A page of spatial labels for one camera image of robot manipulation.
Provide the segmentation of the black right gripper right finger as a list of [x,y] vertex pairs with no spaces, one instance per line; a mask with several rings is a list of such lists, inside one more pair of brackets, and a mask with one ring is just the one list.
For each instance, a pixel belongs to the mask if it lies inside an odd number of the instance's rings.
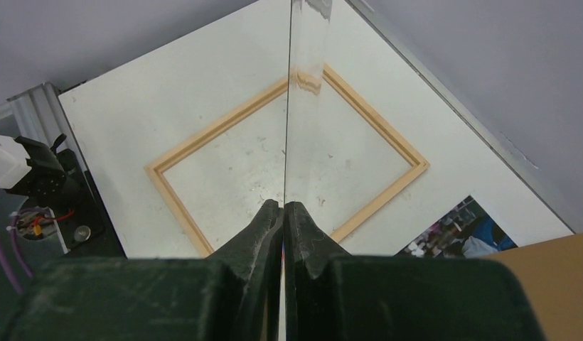
[[544,340],[513,273],[483,259],[358,256],[284,206],[288,340]]

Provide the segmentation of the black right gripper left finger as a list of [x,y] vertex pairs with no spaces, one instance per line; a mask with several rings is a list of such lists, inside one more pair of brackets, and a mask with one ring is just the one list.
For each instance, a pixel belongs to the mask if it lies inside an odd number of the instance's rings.
[[203,259],[61,259],[18,302],[5,340],[274,340],[279,205]]

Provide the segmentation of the clear glass pane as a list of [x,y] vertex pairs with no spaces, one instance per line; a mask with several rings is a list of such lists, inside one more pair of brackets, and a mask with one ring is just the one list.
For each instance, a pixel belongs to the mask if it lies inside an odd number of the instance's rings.
[[290,9],[283,213],[285,338],[308,340],[320,308],[305,261],[314,252],[310,239],[322,239],[324,234],[305,202],[320,136],[319,97],[332,3],[292,1]]

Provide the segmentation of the colour printed photo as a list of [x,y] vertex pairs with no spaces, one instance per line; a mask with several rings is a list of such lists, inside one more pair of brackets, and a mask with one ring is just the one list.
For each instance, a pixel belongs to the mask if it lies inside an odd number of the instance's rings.
[[482,206],[468,196],[397,254],[415,258],[465,259],[516,247],[517,244]]

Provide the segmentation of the brown frame backing board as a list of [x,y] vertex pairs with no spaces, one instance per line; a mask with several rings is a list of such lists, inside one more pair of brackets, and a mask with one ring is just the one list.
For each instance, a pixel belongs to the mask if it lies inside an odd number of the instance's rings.
[[485,258],[513,272],[548,340],[583,340],[583,234]]

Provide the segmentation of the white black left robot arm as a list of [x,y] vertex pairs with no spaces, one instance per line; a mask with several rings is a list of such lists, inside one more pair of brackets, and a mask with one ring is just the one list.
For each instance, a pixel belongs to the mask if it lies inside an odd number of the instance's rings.
[[60,134],[48,146],[40,141],[0,135],[0,189],[34,200],[52,210],[73,208],[82,197],[82,184],[71,176],[59,159],[58,147],[66,140]]

